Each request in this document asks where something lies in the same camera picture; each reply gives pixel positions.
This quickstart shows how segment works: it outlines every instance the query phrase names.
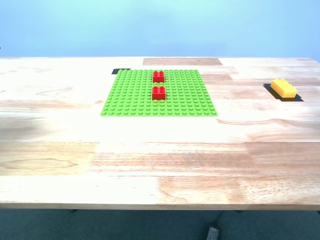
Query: light wood panel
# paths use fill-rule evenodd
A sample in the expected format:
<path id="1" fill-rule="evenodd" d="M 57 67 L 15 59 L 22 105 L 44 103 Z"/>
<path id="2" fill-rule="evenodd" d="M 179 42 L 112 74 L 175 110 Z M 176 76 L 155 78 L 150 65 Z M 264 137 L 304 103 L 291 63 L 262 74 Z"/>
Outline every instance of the light wood panel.
<path id="1" fill-rule="evenodd" d="M 115 68 L 198 69 L 218 117 L 100 117 Z M 312 59 L 0 58 L 0 80 L 0 208 L 320 210 Z"/>

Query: lego brick stud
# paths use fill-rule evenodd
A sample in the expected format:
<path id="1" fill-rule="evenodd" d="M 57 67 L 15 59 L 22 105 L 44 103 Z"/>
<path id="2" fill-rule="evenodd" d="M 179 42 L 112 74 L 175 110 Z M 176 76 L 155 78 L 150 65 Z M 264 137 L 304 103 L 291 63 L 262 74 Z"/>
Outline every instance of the lego brick stud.
<path id="1" fill-rule="evenodd" d="M 163 71 L 154 71 L 152 80 L 154 83 L 164 83 L 165 82 L 165 73 Z"/>

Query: green lego baseplate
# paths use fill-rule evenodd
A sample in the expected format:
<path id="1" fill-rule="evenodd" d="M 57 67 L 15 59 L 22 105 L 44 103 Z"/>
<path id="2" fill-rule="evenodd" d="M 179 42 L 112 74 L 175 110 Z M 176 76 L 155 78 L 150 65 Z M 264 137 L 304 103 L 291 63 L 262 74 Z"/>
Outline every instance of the green lego baseplate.
<path id="1" fill-rule="evenodd" d="M 164 83 L 153 83 L 153 72 Z M 165 87 L 165 100 L 152 100 L 153 87 Z M 217 116 L 198 70 L 119 70 L 101 116 Z"/>

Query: wood grain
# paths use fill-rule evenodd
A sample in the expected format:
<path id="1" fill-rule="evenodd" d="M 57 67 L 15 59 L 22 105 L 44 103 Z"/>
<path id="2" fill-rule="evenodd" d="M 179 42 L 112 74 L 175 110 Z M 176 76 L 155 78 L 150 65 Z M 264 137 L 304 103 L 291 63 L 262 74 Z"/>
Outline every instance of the wood grain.
<path id="1" fill-rule="evenodd" d="M 115 68 L 198 69 L 218 117 L 100 117 Z M 0 208 L 320 210 L 312 59 L 0 58 L 0 77 Z"/>

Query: blue wall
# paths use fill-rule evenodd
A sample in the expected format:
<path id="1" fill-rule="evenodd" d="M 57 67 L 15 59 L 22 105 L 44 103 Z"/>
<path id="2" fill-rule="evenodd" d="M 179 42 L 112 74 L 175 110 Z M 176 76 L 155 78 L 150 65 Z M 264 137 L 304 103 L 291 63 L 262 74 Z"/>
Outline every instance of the blue wall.
<path id="1" fill-rule="evenodd" d="M 311 57 L 320 0 L 7 0 L 0 56 Z"/>

